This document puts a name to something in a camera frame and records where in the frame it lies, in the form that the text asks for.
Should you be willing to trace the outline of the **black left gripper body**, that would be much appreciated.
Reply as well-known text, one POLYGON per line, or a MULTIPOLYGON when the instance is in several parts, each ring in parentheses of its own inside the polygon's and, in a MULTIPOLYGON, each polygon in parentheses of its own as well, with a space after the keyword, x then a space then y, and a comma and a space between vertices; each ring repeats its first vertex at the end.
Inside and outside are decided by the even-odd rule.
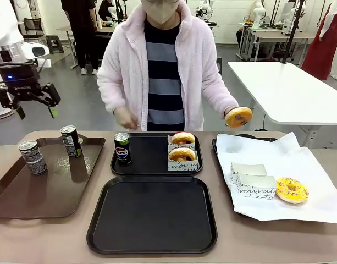
POLYGON ((34 91, 41 85, 36 67, 31 65, 8 65, 0 67, 2 85, 8 87, 11 98, 19 101, 37 101, 34 91))

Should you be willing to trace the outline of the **black Pepsi can with logo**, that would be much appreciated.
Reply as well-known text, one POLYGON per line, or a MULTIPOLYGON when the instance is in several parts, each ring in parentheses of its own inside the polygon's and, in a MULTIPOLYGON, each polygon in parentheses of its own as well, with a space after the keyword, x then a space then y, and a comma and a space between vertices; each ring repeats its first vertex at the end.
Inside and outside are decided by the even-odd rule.
POLYGON ((114 136, 115 154, 121 166, 127 166, 132 158, 129 146, 129 134, 121 132, 114 136))

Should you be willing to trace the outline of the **pink frosted donut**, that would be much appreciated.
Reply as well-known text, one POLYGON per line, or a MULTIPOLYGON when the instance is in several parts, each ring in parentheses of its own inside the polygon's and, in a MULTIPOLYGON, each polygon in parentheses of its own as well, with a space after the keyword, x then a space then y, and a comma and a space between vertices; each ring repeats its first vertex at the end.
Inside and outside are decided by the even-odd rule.
POLYGON ((171 135, 168 135, 167 136, 167 144, 168 144, 168 151, 176 148, 176 147, 188 147, 192 150, 195 150, 195 142, 193 143, 189 143, 189 144, 174 144, 171 142, 171 139, 172 139, 172 136, 171 135))

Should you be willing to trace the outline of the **tan ring donut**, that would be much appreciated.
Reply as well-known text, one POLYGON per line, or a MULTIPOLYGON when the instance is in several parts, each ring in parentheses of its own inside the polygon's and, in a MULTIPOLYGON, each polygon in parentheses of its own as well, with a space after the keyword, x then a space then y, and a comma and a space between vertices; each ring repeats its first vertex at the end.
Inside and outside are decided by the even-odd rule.
POLYGON ((226 126, 229 128, 239 128, 249 123, 252 119, 252 111, 248 107, 238 107, 238 111, 228 119, 225 119, 226 126))

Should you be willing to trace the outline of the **person's right forearm, pink sleeve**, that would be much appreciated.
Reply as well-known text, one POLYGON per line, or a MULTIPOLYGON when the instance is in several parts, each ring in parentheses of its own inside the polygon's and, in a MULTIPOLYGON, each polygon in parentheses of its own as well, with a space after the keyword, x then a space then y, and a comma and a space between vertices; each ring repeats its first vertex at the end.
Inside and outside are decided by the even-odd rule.
POLYGON ((97 85, 108 112, 114 113, 118 107, 126 106, 122 78, 112 67, 101 65, 97 73, 97 85))

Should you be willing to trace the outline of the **person's left forearm, pink sleeve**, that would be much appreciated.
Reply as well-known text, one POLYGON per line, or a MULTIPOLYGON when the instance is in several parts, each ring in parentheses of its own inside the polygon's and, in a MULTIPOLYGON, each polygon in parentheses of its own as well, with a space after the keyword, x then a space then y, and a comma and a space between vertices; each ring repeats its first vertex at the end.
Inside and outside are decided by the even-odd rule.
POLYGON ((237 107, 239 104, 225 86, 221 75, 218 73, 208 74, 202 81, 202 94, 221 116, 228 107, 237 107))

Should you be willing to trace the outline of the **person's right hand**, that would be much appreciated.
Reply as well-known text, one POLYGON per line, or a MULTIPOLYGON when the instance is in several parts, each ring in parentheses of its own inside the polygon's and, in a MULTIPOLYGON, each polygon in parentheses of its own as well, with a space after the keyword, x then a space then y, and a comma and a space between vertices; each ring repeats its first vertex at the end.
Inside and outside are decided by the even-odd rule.
POLYGON ((114 115, 117 123, 129 130, 136 130, 138 126, 137 117, 127 108, 120 106, 114 110, 114 115))

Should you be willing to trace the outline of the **person's left hand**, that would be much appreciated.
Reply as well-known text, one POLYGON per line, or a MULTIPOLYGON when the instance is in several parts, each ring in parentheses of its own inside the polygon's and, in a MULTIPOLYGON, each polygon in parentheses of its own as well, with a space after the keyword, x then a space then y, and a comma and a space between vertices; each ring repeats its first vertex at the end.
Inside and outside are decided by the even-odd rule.
POLYGON ((224 117, 225 119, 231 118, 236 111, 238 111, 238 107, 228 107, 224 111, 224 117))

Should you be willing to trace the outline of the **grey step stool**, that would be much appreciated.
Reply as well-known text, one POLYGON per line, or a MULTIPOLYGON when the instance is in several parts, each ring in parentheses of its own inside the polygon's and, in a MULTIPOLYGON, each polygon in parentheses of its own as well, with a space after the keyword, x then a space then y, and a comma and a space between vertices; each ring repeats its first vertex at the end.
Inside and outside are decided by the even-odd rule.
POLYGON ((53 54, 55 51, 58 51, 59 53, 64 52, 58 35, 46 35, 46 41, 50 54, 53 54))

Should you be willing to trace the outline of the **black and green Pepsi can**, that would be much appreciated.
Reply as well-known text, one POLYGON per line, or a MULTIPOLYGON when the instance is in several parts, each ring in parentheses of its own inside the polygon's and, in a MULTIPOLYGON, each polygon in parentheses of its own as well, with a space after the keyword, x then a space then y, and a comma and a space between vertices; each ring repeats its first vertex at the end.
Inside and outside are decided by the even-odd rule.
POLYGON ((82 155, 81 145, 79 143, 78 132, 74 125, 67 125, 60 130, 63 144, 70 158, 77 158, 82 155))

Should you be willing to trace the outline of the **black office chair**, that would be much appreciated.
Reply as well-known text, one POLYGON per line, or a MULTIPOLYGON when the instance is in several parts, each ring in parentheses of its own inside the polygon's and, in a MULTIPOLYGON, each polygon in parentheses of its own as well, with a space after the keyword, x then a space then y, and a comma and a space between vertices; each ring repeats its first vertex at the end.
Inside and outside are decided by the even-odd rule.
POLYGON ((26 34, 23 35, 25 40, 38 40, 41 41, 42 39, 46 39, 45 33, 43 32, 42 28, 42 19, 29 19, 24 18, 23 20, 25 32, 26 34))

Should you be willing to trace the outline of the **black and white Pepsi can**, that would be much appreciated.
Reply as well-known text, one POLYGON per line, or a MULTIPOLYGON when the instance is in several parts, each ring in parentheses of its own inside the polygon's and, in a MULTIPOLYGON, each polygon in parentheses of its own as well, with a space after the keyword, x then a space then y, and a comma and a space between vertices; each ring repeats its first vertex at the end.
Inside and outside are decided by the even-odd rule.
POLYGON ((31 174, 39 175, 47 170, 45 159, 36 140, 24 141, 18 145, 18 149, 31 174))

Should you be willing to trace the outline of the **person in black clothes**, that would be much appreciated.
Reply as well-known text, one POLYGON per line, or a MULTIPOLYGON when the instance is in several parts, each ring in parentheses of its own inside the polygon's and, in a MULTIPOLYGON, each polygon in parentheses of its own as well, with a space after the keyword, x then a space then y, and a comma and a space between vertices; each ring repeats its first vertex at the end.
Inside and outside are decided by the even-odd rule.
POLYGON ((70 22, 75 40, 75 50, 81 74, 87 73, 86 58, 89 57, 92 74, 97 75, 98 57, 96 53, 95 31, 97 20, 93 0, 61 0, 62 9, 70 22))

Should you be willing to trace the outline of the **person in pink fleece jacket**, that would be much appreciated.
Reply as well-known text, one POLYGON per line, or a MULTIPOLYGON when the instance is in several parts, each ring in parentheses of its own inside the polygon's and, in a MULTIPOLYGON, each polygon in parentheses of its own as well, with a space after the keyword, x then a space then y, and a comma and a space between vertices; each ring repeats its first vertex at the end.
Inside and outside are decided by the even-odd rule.
POLYGON ((184 0, 164 24, 151 19, 140 2, 115 28, 102 64, 121 76, 136 130, 203 129, 202 81, 219 73, 217 51, 212 30, 184 0))

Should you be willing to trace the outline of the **brown plastic serving tray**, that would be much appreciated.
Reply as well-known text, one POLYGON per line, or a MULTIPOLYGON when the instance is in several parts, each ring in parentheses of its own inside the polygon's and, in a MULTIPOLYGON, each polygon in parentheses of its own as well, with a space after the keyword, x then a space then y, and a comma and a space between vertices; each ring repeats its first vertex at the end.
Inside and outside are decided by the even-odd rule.
POLYGON ((0 219, 64 218, 74 213, 103 149, 102 137, 82 139, 82 156, 70 158, 61 137, 37 139, 47 171, 32 175, 22 157, 0 179, 0 219))

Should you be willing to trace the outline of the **beige face mask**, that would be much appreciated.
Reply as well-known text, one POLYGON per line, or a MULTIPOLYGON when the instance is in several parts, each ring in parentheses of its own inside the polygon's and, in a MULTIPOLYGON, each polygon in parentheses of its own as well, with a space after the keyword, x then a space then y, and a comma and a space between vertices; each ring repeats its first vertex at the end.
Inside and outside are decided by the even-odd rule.
POLYGON ((146 14, 159 24, 167 22, 175 13, 180 0, 141 0, 146 14))

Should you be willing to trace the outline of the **large black plastic serving tray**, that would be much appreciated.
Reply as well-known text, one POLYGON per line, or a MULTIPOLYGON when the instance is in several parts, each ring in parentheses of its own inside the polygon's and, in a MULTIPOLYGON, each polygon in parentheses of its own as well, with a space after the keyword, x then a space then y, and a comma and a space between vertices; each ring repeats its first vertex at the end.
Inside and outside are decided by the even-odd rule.
POLYGON ((204 254, 217 241, 207 185, 195 177, 124 177, 102 188, 88 247, 100 255, 204 254))

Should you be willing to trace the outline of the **black tray under paper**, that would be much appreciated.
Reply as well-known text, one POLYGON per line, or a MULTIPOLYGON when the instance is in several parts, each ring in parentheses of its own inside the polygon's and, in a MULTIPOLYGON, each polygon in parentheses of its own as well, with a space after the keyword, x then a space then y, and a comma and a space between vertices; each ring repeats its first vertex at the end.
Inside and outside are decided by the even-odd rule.
MULTIPOLYGON (((249 139, 255 139, 255 140, 262 140, 262 141, 267 141, 267 142, 274 142, 274 141, 277 140, 277 138, 272 138, 272 137, 265 137, 265 138, 263 137, 262 138, 262 137, 256 137, 256 136, 253 136, 253 135, 250 135, 250 134, 238 134, 236 136, 243 137, 243 138, 249 138, 249 139)), ((213 147, 214 153, 216 155, 216 158, 217 158, 217 160, 219 162, 218 151, 217 151, 217 138, 212 139, 211 143, 212 143, 212 147, 213 147)), ((224 177, 222 165, 221 165, 220 162, 219 162, 219 168, 220 168, 222 176, 224 177)), ((226 189, 228 191, 228 195, 229 195, 230 201, 233 204, 231 192, 230 192, 230 189, 229 189, 228 184, 226 182, 225 182, 225 186, 226 186, 226 189)), ((238 213, 238 212, 236 214, 239 215, 240 217, 243 217, 243 218, 250 218, 250 217, 248 217, 248 216, 246 216, 244 214, 238 213)))

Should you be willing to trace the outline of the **white printed paper donut sleeve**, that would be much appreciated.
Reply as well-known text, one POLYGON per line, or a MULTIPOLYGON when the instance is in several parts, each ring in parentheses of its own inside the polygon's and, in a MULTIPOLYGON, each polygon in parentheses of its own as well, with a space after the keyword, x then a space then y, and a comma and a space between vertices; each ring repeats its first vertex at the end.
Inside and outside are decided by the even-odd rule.
POLYGON ((238 180, 244 185, 265 185, 269 178, 263 164, 231 163, 230 175, 233 180, 238 180))
POLYGON ((277 183, 273 176, 240 174, 236 180, 236 188, 243 197, 272 200, 277 183))

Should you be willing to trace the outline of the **grey lab table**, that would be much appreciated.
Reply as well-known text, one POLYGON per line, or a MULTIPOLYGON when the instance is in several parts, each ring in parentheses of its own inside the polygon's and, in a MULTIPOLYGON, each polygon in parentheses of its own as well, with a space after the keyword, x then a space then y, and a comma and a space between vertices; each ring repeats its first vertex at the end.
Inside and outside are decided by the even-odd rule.
POLYGON ((236 56, 242 61, 281 60, 287 55, 287 61, 294 61, 295 54, 300 50, 297 64, 305 57, 307 46, 313 41, 314 34, 296 31, 293 38, 284 35, 277 29, 252 29, 242 24, 237 32, 240 36, 239 50, 236 56))

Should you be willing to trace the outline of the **white folding table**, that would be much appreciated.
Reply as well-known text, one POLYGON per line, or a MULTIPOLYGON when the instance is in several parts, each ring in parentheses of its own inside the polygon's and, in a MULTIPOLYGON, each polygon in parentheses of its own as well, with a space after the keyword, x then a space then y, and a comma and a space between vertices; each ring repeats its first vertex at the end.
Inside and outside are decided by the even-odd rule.
POLYGON ((307 126, 311 147, 323 126, 337 126, 337 90, 292 63, 229 62, 230 69, 266 116, 281 125, 307 126))

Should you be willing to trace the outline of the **black stand pole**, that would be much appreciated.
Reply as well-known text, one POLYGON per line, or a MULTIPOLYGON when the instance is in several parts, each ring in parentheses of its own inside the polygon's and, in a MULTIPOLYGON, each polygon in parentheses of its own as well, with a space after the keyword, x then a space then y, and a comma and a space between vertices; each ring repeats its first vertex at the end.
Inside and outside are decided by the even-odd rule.
POLYGON ((301 16, 301 12, 303 10, 302 7, 303 7, 305 2, 306 2, 306 0, 299 0, 298 4, 295 5, 295 16, 294 16, 294 19, 291 23, 291 33, 290 33, 289 39, 286 42, 286 49, 285 49, 285 52, 284 52, 284 56, 281 60, 281 63, 283 63, 283 64, 286 63, 287 57, 289 55, 290 47, 291 47, 292 41, 294 39, 296 29, 298 28, 298 25, 299 25, 299 19, 300 19, 300 16, 301 16))

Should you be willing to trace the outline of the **yellow frosted sprinkles donut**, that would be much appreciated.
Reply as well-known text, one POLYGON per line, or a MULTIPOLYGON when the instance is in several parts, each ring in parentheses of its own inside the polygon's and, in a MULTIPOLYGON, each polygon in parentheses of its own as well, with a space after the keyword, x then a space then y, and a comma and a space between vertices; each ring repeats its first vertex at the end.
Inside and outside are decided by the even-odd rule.
POLYGON ((301 204, 308 199, 309 192, 298 180, 280 178, 277 180, 276 195, 285 202, 301 204))

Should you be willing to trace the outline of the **white paper sheet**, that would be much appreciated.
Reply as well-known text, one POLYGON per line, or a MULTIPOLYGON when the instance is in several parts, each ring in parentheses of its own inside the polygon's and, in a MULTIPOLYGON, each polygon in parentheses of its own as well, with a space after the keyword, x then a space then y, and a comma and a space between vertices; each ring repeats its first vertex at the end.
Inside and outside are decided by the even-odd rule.
POLYGON ((217 136, 218 159, 224 180, 231 192, 234 211, 259 221, 302 220, 337 223, 337 188, 307 147, 301 147, 294 133, 288 133, 274 142, 249 139, 227 134, 217 136), (308 199, 293 204, 241 196, 236 180, 230 175, 231 163, 263 164, 268 176, 277 180, 292 178, 308 190, 308 199))

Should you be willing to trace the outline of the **red dress on mannequin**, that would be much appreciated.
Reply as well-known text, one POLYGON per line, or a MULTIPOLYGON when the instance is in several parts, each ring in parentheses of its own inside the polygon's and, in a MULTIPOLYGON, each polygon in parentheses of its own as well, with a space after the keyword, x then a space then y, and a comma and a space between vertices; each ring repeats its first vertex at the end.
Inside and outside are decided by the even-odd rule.
POLYGON ((333 0, 312 41, 301 69, 320 81, 327 80, 337 49, 337 0, 333 0))

